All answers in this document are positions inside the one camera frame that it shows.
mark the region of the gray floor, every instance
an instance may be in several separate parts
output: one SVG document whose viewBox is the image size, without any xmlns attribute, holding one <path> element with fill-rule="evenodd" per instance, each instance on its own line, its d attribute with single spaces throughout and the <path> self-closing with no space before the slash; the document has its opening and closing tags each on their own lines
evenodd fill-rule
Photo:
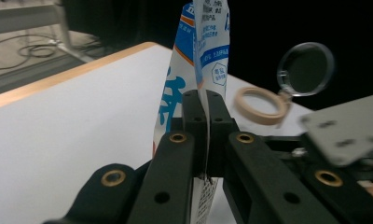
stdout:
<svg viewBox="0 0 373 224">
<path fill-rule="evenodd" d="M 45 4 L 52 4 L 52 0 L 5 0 L 0 1 L 0 9 Z M 95 42 L 92 35 L 73 31 L 69 34 L 73 46 L 81 51 L 87 50 L 88 46 Z M 59 25 L 0 34 L 0 93 L 82 64 L 76 58 L 50 45 L 59 39 Z M 30 56 L 22 56 L 27 54 L 27 48 L 31 50 Z M 99 49 L 85 52 L 90 53 L 94 59 L 103 56 Z"/>
</svg>

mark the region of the hexagonal logo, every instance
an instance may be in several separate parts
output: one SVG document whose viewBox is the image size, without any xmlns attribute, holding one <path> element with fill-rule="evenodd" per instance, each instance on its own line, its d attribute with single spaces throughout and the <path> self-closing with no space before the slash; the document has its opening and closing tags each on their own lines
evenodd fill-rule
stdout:
<svg viewBox="0 0 373 224">
<path fill-rule="evenodd" d="M 227 67 L 221 63 L 216 63 L 212 70 L 212 76 L 213 83 L 225 86 L 227 82 Z"/>
</svg>

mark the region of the roll of tape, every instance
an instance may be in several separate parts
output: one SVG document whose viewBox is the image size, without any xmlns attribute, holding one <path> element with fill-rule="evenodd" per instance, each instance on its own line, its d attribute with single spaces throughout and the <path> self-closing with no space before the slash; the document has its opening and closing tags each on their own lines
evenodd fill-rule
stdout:
<svg viewBox="0 0 373 224">
<path fill-rule="evenodd" d="M 248 94 L 260 95 L 268 99 L 276 105 L 278 112 L 275 114 L 267 114 L 252 108 L 244 100 L 244 96 Z M 285 102 L 279 95 L 258 87 L 245 87 L 239 89 L 236 93 L 235 101 L 237 110 L 243 116 L 247 117 L 255 123 L 263 125 L 274 125 L 281 123 L 288 109 Z"/>
</svg>

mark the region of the blue label stripe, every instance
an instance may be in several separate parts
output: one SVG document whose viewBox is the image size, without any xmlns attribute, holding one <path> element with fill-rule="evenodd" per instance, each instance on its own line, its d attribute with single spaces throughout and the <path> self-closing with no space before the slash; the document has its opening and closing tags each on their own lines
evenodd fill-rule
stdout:
<svg viewBox="0 0 373 224">
<path fill-rule="evenodd" d="M 215 49 L 207 50 L 201 55 L 200 63 L 203 68 L 208 63 L 212 63 L 221 59 L 226 59 L 229 56 L 229 45 L 221 46 Z"/>
</svg>

